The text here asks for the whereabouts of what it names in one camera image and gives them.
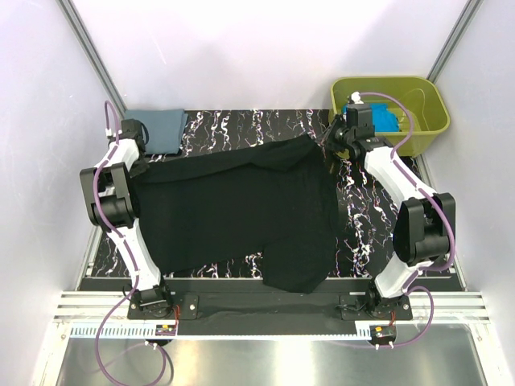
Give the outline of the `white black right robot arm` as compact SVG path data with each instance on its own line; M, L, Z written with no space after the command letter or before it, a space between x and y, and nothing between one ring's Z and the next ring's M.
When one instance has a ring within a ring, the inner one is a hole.
M398 147L377 134L366 92L353 92L323 137L326 149L360 163L388 192L398 209L393 256L369 283L357 309L388 318L408 296L415 279L442 272L455 259L455 199L437 193L400 159Z

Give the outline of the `black t shirt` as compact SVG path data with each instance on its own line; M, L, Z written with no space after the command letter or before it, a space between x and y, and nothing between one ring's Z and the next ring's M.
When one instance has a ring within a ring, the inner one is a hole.
M332 271L336 188L307 135L155 162L133 184L143 239L163 273L260 253L265 285L309 294Z

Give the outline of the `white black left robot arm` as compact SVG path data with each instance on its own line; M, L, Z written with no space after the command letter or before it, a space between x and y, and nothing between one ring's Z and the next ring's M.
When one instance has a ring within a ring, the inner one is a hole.
M140 206L130 175L145 165L146 127L125 119L107 129L105 156L94 167L80 171L80 184L89 220L114 242L130 272L126 295L132 319L166 318L174 312L171 291L150 257L140 228Z

